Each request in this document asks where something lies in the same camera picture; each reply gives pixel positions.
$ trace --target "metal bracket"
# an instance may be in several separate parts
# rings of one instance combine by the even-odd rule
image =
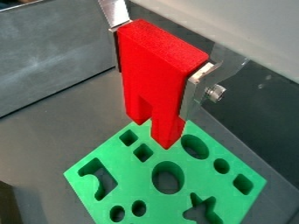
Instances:
[[[210,60],[187,80],[185,94],[182,98],[181,118],[187,121],[194,107],[199,107],[209,98],[214,102],[219,101],[226,88],[217,85],[238,73],[250,59],[233,52],[227,47],[215,44]]]
[[[102,10],[105,11],[110,24],[110,37],[113,40],[114,61],[117,70],[122,72],[119,51],[118,51],[118,28],[133,22],[127,12],[127,4],[125,0],[98,0]]]

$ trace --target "gray table surface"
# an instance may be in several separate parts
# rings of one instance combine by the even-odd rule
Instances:
[[[287,223],[298,190],[205,110],[193,120],[269,181],[243,223]],[[63,173],[130,122],[114,69],[0,119],[0,179],[24,224],[94,223]]]

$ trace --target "metal bolt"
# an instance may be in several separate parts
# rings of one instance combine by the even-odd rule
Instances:
[[[207,93],[207,98],[213,102],[218,102],[223,98],[223,94],[226,92],[226,88],[218,84],[215,84],[213,87],[207,88],[206,93]]]

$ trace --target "small round hole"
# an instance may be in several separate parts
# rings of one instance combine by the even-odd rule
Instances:
[[[142,217],[146,214],[146,203],[138,200],[133,205],[133,213],[135,216]]]
[[[165,194],[175,194],[183,188],[185,176],[181,166],[170,161],[154,168],[153,181],[157,190]]]
[[[230,164],[223,158],[218,158],[214,162],[214,168],[221,174],[230,172]]]
[[[206,159],[210,156],[210,150],[206,143],[193,135],[182,137],[182,147],[186,152],[198,159]]]
[[[121,222],[126,217],[126,210],[122,206],[114,206],[110,211],[110,219],[114,222]]]

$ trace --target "irregular-shaped hole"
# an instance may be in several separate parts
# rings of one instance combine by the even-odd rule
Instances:
[[[234,186],[239,189],[239,191],[245,195],[249,195],[253,188],[254,188],[253,182],[250,181],[250,179],[243,174],[239,174],[238,177],[235,178]]]
[[[153,181],[157,190],[165,194],[175,194],[183,188],[183,169],[174,162],[162,162],[153,172]]]
[[[97,200],[103,200],[105,197],[113,192],[118,187],[118,182],[110,174],[107,168],[101,163],[98,158],[94,158],[81,169],[79,175],[85,177],[86,175],[95,175],[99,182],[98,191],[95,193]]]
[[[126,146],[130,146],[138,139],[135,132],[130,129],[121,137]]]
[[[135,216],[142,217],[146,214],[146,203],[138,200],[133,205],[133,213]]]
[[[225,160],[223,158],[218,158],[214,161],[214,168],[215,168],[217,172],[221,174],[229,173],[230,172],[230,164],[229,164],[227,160]]]
[[[215,214],[214,208],[217,199],[214,197],[202,200],[201,197],[191,194],[193,208],[183,213],[186,220],[197,221],[197,223],[223,224],[222,218]]]
[[[126,218],[126,209],[122,206],[114,206],[110,210],[110,219],[121,222]]]
[[[135,149],[135,156],[142,162],[145,162],[153,155],[154,152],[145,143]]]
[[[185,135],[182,137],[182,147],[194,158],[206,159],[210,156],[210,149],[197,136]]]

